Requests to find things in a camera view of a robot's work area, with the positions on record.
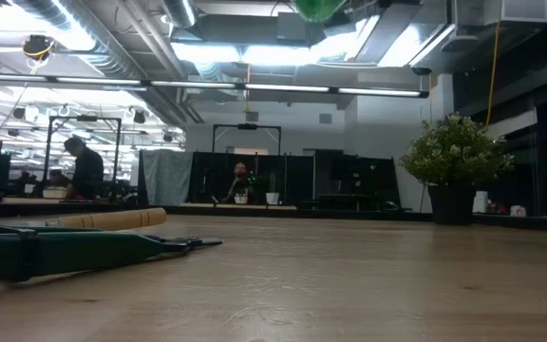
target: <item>green balloon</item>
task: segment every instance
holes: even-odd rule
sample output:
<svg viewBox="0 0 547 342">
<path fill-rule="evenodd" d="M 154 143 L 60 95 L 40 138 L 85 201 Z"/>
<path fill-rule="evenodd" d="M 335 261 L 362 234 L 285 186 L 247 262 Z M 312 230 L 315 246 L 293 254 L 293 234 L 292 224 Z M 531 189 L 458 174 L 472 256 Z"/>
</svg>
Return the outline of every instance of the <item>green balloon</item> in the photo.
<svg viewBox="0 0 547 342">
<path fill-rule="evenodd" d="M 296 7 L 309 22 L 321 23 L 329 20 L 345 0 L 296 0 Z"/>
</svg>

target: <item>black plant pot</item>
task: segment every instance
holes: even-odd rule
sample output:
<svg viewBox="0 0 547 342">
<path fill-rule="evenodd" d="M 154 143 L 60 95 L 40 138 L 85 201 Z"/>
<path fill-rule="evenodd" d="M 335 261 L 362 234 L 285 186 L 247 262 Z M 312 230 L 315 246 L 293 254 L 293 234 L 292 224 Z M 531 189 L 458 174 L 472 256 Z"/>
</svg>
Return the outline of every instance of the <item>black plant pot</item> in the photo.
<svg viewBox="0 0 547 342">
<path fill-rule="evenodd" d="M 437 224 L 468 225 L 472 223 L 472 207 L 476 187 L 471 185 L 429 185 L 434 222 Z"/>
</svg>

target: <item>person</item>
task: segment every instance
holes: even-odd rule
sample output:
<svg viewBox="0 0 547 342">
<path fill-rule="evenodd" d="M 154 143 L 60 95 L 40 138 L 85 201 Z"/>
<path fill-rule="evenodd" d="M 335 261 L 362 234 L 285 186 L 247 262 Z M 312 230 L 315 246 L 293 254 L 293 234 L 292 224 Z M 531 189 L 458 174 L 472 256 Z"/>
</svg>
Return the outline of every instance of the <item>person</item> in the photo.
<svg viewBox="0 0 547 342">
<path fill-rule="evenodd" d="M 246 170 L 246 165 L 243 162 L 236 164 L 236 167 L 234 168 L 234 175 L 236 176 L 234 182 L 229 188 L 229 192 L 227 192 L 227 196 L 223 202 L 236 203 L 236 195 L 248 197 L 248 202 L 253 193 L 253 188 L 248 183 L 248 171 Z"/>
<path fill-rule="evenodd" d="M 66 188 L 68 200 L 93 200 L 97 185 L 103 181 L 103 158 L 78 137 L 65 141 L 65 151 L 76 157 L 73 180 Z"/>
<path fill-rule="evenodd" d="M 68 187 L 71 184 L 71 180 L 63 175 L 62 170 L 50 170 L 49 171 L 49 183 L 54 186 Z"/>
</svg>

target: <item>gray curtain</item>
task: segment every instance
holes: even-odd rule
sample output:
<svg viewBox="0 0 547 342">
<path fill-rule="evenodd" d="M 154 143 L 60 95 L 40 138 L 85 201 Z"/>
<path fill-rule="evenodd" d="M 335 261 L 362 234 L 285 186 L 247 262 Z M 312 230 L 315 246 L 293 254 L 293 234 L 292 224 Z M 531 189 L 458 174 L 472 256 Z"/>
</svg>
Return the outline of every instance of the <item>gray curtain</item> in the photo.
<svg viewBox="0 0 547 342">
<path fill-rule="evenodd" d="M 142 151 L 147 197 L 151 205 L 180 205 L 187 200 L 191 152 Z"/>
</svg>

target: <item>wooden table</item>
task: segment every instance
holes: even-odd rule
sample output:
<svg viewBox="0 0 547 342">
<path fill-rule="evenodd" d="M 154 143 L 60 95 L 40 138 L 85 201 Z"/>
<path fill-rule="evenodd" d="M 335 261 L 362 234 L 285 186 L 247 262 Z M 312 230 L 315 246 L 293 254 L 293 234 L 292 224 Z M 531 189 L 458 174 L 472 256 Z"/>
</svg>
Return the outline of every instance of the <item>wooden table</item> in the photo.
<svg viewBox="0 0 547 342">
<path fill-rule="evenodd" d="M 547 233 L 169 217 L 225 244 L 0 284 L 0 341 L 547 342 Z"/>
</svg>

